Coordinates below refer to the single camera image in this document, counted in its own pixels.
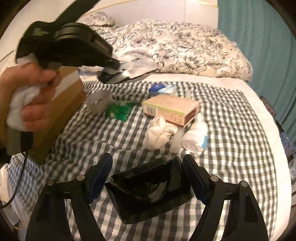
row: hand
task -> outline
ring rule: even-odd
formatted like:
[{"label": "hand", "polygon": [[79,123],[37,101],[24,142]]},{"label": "hand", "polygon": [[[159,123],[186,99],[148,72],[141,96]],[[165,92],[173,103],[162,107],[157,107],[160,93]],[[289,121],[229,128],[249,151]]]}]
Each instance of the hand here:
[{"label": "hand", "polygon": [[6,119],[13,92],[23,85],[49,83],[41,89],[39,95],[25,106],[21,116],[28,131],[39,131],[47,127],[52,111],[51,100],[55,95],[56,87],[61,82],[58,72],[43,70],[36,63],[7,68],[0,76],[0,135],[2,145],[6,143]]}]

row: white bed sheet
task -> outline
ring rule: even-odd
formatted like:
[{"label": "white bed sheet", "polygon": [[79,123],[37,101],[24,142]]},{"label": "white bed sheet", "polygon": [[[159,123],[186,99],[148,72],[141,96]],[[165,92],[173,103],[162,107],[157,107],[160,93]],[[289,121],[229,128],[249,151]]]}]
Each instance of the white bed sheet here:
[{"label": "white bed sheet", "polygon": [[[82,75],[83,81],[96,79],[95,75],[87,74]],[[184,81],[192,83],[207,83],[215,87],[222,87],[228,89],[237,89],[244,93],[245,97],[251,104],[253,110],[257,114],[265,134],[267,136],[270,148],[274,156],[274,164],[276,169],[277,180],[277,217],[274,234],[271,237],[271,241],[276,241],[283,233],[288,225],[290,211],[291,211],[291,180],[289,174],[289,168],[287,164],[287,158],[284,152],[284,148],[279,137],[278,128],[265,108],[263,102],[259,99],[258,95],[252,90],[252,88],[243,80],[236,78],[216,78],[216,77],[204,77],[195,76],[190,74],[153,74],[145,79],[145,81],[159,82],[159,81]],[[11,196],[13,191],[9,187],[9,183],[6,181],[7,191]],[[19,215],[20,220],[28,223],[28,215],[23,212],[22,204],[18,198],[16,198],[12,207]]]}]

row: black and white checkered bedspread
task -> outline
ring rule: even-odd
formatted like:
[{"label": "black and white checkered bedspread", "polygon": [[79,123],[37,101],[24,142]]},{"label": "black and white checkered bedspread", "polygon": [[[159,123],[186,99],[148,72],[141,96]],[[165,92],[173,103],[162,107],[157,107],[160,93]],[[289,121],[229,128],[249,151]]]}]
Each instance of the black and white checkered bedspread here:
[{"label": "black and white checkered bedspread", "polygon": [[[203,83],[175,83],[178,95],[190,89],[192,98],[199,100],[201,111],[209,126],[208,149],[197,163],[210,174],[225,182],[246,180],[259,203],[272,236],[276,220],[277,187],[273,155],[263,128],[242,92],[216,88]],[[113,156],[114,173],[141,165],[168,154],[169,145],[156,151],[142,147],[150,118],[142,112],[141,102],[148,98],[151,84],[146,82],[121,85],[103,85],[98,81],[85,83],[85,92],[110,89],[113,97],[138,102],[125,123],[104,115],[92,115],[82,105],[58,137],[46,164],[39,166],[28,160],[18,196],[30,214],[46,180],[72,180],[96,164],[105,152]],[[15,155],[6,166],[8,179],[15,187],[23,157]],[[226,222],[229,203],[224,205],[215,240],[220,240]],[[79,240],[71,204],[66,201],[72,234]],[[189,240],[204,206],[193,198],[188,203],[158,217],[132,225],[125,225],[117,216],[106,190],[91,204],[94,216],[106,240]]]}]

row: flower pattern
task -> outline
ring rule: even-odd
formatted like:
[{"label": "flower pattern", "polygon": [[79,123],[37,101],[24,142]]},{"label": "flower pattern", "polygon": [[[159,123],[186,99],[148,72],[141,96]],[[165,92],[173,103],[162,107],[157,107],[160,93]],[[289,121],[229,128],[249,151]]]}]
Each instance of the flower pattern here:
[{"label": "flower pattern", "polygon": [[158,63],[160,73],[252,79],[253,69],[235,42],[208,26],[144,20],[121,28],[102,12],[81,19],[113,47],[120,58]]}]

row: black container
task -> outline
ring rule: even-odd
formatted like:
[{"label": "black container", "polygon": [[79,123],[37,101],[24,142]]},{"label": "black container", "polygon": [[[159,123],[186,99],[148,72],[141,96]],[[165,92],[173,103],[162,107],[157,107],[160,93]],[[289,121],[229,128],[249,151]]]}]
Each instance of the black container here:
[{"label": "black container", "polygon": [[166,213],[194,196],[179,157],[167,156],[112,176],[108,195],[124,224]]}]

